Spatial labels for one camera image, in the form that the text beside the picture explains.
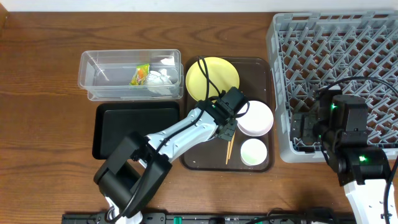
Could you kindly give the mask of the pink bowl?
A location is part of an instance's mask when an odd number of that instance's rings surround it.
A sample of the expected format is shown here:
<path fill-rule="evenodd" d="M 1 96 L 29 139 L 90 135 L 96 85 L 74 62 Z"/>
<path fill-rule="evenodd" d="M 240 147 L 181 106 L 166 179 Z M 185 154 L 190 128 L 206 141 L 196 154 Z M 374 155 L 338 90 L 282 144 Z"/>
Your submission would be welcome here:
<path fill-rule="evenodd" d="M 249 101 L 249 106 L 244 105 L 239 114 L 245 115 L 237 118 L 238 128 L 247 136 L 258 137 L 267 134 L 273 127 L 274 115 L 271 109 L 261 101 Z"/>

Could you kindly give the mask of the green snack wrapper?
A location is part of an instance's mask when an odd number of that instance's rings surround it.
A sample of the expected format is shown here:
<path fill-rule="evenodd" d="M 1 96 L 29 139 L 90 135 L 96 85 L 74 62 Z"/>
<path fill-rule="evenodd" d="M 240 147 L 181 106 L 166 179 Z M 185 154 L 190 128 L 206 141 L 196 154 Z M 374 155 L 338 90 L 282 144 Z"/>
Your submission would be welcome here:
<path fill-rule="evenodd" d="M 147 76 L 150 72 L 150 64 L 146 63 L 143 65 L 138 65 L 136 67 L 136 72 L 130 81 L 130 85 L 143 85 Z"/>

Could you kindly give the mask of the wooden chopstick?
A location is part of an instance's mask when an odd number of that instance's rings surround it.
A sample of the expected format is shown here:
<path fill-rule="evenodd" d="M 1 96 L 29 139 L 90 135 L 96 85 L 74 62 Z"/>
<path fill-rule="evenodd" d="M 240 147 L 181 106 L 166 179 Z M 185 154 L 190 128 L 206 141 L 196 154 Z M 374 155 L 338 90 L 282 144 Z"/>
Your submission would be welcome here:
<path fill-rule="evenodd" d="M 231 158 L 231 153 L 232 153 L 232 150 L 233 150 L 233 144 L 234 144 L 235 135 L 236 135 L 236 132 L 234 132 L 233 137 L 232 137 L 232 139 L 231 139 L 231 141 L 229 142 L 229 145 L 228 145 L 228 160 L 230 160 L 230 158 Z"/>
<path fill-rule="evenodd" d="M 231 153 L 231 142 L 232 140 L 228 141 L 228 147 L 227 147 L 227 151 L 226 151 L 226 161 L 225 164 L 228 164 L 229 158 L 230 158 L 230 153 Z"/>

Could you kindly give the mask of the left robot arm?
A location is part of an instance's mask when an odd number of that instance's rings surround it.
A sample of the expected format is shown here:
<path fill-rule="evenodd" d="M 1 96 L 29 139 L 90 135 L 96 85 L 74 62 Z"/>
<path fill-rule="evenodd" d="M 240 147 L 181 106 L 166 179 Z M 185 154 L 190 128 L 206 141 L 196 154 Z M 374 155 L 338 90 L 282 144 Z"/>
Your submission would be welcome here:
<path fill-rule="evenodd" d="M 231 140 L 248 99 L 236 87 L 208 96 L 186 118 L 157 133 L 128 134 L 94 176 L 109 203 L 106 223 L 140 223 L 141 209 L 153 198 L 172 162 L 197 144 L 213 138 Z"/>

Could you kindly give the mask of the white tissue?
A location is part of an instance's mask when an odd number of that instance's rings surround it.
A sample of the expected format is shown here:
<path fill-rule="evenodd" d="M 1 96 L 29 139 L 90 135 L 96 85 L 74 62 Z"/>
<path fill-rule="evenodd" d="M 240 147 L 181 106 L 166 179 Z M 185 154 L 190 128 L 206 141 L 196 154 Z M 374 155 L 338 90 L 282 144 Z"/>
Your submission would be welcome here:
<path fill-rule="evenodd" d="M 166 75 L 155 70 L 151 70 L 149 72 L 144 84 L 147 86 L 149 91 L 159 95 L 170 95 L 171 91 L 168 86 L 173 85 Z"/>

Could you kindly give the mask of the small white cup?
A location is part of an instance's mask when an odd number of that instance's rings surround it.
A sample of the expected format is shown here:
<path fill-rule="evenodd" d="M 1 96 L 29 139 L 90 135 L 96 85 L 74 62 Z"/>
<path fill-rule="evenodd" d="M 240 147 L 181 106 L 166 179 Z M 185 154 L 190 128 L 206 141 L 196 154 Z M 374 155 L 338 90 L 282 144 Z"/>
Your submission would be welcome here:
<path fill-rule="evenodd" d="M 257 166 L 267 159 L 268 150 L 261 140 L 248 139 L 242 143 L 240 155 L 245 165 Z"/>

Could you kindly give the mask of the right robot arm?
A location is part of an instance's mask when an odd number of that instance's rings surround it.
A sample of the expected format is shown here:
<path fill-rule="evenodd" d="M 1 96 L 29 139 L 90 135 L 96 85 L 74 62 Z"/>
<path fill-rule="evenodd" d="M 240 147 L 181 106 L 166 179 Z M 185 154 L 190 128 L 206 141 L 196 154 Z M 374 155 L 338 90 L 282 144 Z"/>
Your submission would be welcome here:
<path fill-rule="evenodd" d="M 320 143 L 357 223 L 397 223 L 395 169 L 381 148 L 368 144 L 365 99 L 341 90 L 321 90 L 318 103 L 316 111 L 292 115 L 291 137 L 305 144 Z"/>

